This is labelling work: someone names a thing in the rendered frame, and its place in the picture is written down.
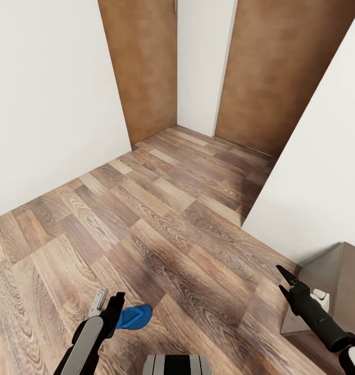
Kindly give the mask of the sandal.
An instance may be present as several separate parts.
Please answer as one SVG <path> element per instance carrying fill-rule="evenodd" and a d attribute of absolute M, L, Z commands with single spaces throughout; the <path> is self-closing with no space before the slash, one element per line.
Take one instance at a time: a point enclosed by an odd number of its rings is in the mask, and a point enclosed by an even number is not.
<path fill-rule="evenodd" d="M 152 309 L 148 305 L 128 307 L 121 311 L 116 329 L 139 330 L 152 318 Z"/>

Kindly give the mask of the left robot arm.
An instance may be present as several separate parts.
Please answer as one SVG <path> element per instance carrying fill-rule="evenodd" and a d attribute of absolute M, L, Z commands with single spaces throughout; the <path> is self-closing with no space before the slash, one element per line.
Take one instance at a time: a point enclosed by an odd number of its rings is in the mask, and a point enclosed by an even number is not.
<path fill-rule="evenodd" d="M 72 338 L 73 346 L 68 349 L 54 375 L 94 375 L 99 361 L 98 350 L 105 339 L 112 338 L 123 304 L 125 292 L 111 296 L 103 309 L 109 289 L 101 288 L 89 311 L 89 319 L 83 321 Z"/>

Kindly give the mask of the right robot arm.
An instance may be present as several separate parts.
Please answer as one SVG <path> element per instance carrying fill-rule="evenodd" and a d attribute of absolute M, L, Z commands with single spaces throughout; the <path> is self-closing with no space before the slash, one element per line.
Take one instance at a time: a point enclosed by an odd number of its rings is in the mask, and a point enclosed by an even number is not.
<path fill-rule="evenodd" d="M 310 294 L 310 287 L 281 265 L 276 265 L 290 286 L 289 291 L 279 285 L 291 311 L 301 316 L 309 328 L 320 338 L 326 348 L 339 354 L 339 363 L 346 375 L 355 375 L 355 334 L 345 332 L 328 314 L 329 294 L 315 289 Z"/>

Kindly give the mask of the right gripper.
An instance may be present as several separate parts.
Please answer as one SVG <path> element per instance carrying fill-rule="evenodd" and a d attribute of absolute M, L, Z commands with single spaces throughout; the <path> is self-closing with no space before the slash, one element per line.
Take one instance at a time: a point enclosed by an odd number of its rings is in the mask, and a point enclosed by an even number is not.
<path fill-rule="evenodd" d="M 285 269 L 281 265 L 276 265 L 280 273 L 286 279 L 290 286 L 294 286 L 289 291 L 279 285 L 287 302 L 291 307 L 291 311 L 295 316 L 301 316 L 309 328 L 314 331 L 314 328 L 319 322 L 325 319 L 331 319 L 331 316 L 323 309 L 323 307 L 311 296 L 310 287 L 299 281 L 299 279 Z"/>

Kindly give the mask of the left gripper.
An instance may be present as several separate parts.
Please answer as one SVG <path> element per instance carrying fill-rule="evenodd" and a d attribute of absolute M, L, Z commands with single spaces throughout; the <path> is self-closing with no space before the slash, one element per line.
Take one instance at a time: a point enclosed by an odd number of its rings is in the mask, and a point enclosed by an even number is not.
<path fill-rule="evenodd" d="M 112 338 L 115 333 L 115 329 L 119 321 L 121 311 L 123 311 L 122 308 L 125 302 L 125 299 L 124 299 L 125 295 L 126 295 L 125 292 L 117 292 L 116 296 L 111 296 L 111 298 L 108 301 L 106 309 L 103 311 L 103 313 L 107 313 L 107 312 L 110 313 L 114 319 L 114 325 L 113 325 L 111 332 L 109 333 L 107 337 L 108 339 Z"/>

